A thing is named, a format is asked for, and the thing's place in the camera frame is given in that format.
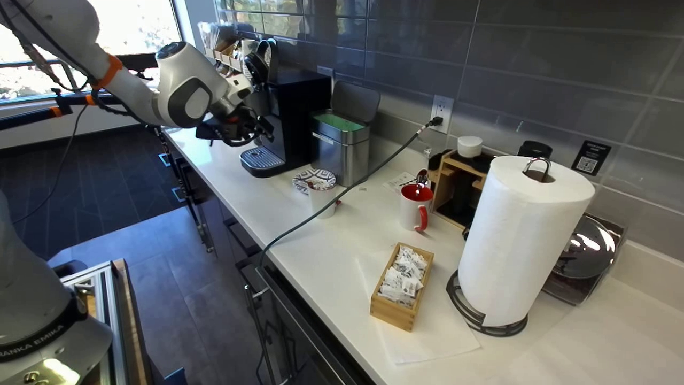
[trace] floor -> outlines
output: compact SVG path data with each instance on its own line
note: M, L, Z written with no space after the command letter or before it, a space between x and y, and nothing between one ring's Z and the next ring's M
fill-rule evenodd
M219 201L206 203L206 214L214 229L222 228ZM234 267L245 254L220 232L214 247L210 254L181 207L66 249L51 263L126 260L149 354L162 374L185 369L190 385L259 383L259 338Z
M153 129L131 127L80 135L59 176L66 139L0 152L0 188L19 238L43 260L59 250L182 207L178 184L159 160Z

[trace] cup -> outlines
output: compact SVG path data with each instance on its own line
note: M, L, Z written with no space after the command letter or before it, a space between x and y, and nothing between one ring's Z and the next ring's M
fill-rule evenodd
M433 190L425 184L403 186L401 222L404 229L423 233L427 229Z
M311 201L311 214L322 213L330 201L336 200L336 176L327 169L311 169L296 177L298 188ZM320 218L327 218L336 213L336 203L331 203Z
M462 158L478 158L484 152L484 139L482 138L458 138L456 152Z

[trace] paper towel holder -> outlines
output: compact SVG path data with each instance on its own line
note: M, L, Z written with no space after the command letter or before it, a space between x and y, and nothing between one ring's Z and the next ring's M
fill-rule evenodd
M543 160L545 164L545 171L538 171L533 169L535 164ZM547 157L539 157L539 158L531 158L531 164L527 165L527 169L522 171L527 177L533 177L542 184L555 184L556 180L549 176L552 171L552 160Z
M466 320L468 328L488 337L496 337L496 338L504 338L504 337L515 337L522 330L527 330L528 325L528 316L525 316L522 321L509 324L509 325L484 325L486 315L480 313L478 309L470 307L470 303L466 299L462 284L458 280L458 270L454 272L454 276L448 280L448 294L452 304L456 307L458 313L462 313L462 316Z

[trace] espresso machine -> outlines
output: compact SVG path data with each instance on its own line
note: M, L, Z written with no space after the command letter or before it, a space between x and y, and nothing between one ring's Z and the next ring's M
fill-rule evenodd
M309 72L278 72L278 78L259 85L255 110L274 129L271 139L241 152L241 165L256 177L277 176L314 158L314 113L330 110L331 80Z

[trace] window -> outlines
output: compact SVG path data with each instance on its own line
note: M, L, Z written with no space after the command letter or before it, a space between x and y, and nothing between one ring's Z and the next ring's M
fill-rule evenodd
M151 54L166 44L181 42L170 0L90 0L100 20L99 46L109 54ZM65 85L77 88L85 78L46 54ZM19 42L0 27L0 105L31 96L48 96L59 88L33 67Z

